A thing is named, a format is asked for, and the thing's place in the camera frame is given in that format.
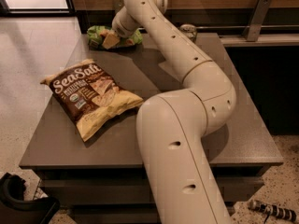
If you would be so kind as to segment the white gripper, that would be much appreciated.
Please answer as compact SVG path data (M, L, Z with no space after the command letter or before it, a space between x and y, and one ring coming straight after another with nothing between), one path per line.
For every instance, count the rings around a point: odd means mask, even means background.
M123 7L112 21L112 29L118 35L110 33L108 29L101 31L99 35L105 38L102 46L105 49L115 47L120 42L120 37L126 38L131 36L139 27L140 24L130 16L127 8Z

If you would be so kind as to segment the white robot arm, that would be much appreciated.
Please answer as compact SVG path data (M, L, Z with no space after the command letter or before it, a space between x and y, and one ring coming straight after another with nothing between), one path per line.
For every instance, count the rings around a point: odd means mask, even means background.
M231 224L202 138L232 116L235 87L222 69L165 16L167 0L123 0L113 31L143 27L172 67L181 89L140 106L136 135L162 224Z

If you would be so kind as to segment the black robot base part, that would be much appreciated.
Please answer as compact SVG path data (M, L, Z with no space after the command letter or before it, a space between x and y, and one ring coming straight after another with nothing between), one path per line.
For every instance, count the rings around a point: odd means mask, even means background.
M60 209L53 197L24 200L25 180L5 173L0 178L0 224L49 224Z

